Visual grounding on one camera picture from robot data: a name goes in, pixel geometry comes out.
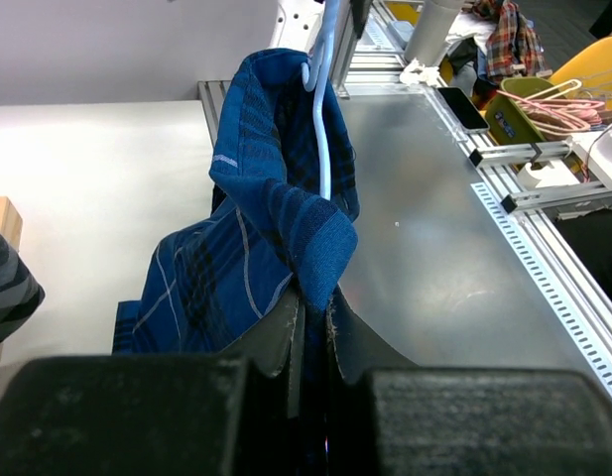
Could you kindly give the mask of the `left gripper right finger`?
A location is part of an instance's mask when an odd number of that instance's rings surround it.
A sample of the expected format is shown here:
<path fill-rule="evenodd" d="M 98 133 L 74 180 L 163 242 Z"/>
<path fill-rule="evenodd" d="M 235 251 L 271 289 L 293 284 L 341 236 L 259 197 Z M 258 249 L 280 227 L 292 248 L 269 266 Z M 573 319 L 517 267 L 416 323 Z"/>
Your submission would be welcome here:
<path fill-rule="evenodd" d="M 332 475 L 612 475 L 612 403 L 574 371 L 428 368 L 330 299 Z"/>

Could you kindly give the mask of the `blue plaid shirt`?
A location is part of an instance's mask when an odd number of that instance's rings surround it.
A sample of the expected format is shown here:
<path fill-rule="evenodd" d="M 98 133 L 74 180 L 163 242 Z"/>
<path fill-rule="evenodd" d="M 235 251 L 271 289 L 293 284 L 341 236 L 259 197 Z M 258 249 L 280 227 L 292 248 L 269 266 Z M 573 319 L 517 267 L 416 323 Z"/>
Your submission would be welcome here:
<path fill-rule="evenodd" d="M 326 307 L 354 253 L 354 150 L 335 93 L 323 95 L 330 198 L 319 193 L 313 96 L 302 52 L 240 64 L 225 96 L 209 175 L 210 215 L 156 247 L 140 298 L 119 303 L 118 354 L 218 352 L 277 304 L 291 282 Z"/>

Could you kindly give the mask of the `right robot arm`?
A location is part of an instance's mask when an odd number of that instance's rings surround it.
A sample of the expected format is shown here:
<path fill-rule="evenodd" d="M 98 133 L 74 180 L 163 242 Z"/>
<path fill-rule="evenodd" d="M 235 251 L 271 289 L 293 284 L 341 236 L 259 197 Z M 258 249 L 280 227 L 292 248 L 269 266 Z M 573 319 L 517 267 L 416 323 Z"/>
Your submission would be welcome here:
<path fill-rule="evenodd" d="M 279 0 L 270 48 L 310 53 L 320 29 L 324 4 L 312 0 Z"/>

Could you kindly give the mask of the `light blue wire hanger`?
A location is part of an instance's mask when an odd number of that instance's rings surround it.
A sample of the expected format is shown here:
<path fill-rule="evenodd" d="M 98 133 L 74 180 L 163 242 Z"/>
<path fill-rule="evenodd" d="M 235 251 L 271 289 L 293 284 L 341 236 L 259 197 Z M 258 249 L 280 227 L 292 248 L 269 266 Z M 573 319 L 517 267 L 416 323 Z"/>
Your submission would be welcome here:
<path fill-rule="evenodd" d="M 331 161 L 326 130 L 323 121 L 323 103 L 334 53 L 336 21 L 340 2 L 324 1 L 320 29 L 317 33 L 311 58 L 302 63 L 302 82 L 306 92 L 313 93 L 312 123 L 317 143 L 319 163 L 319 194 L 331 200 Z"/>

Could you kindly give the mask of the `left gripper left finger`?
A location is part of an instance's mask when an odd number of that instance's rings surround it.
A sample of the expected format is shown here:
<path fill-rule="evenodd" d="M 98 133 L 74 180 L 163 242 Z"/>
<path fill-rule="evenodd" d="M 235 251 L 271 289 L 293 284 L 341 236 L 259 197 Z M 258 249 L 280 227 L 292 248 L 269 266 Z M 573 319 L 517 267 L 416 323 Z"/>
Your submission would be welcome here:
<path fill-rule="evenodd" d="M 0 400 L 0 475 L 293 475 L 296 292 L 216 354 L 43 358 Z"/>

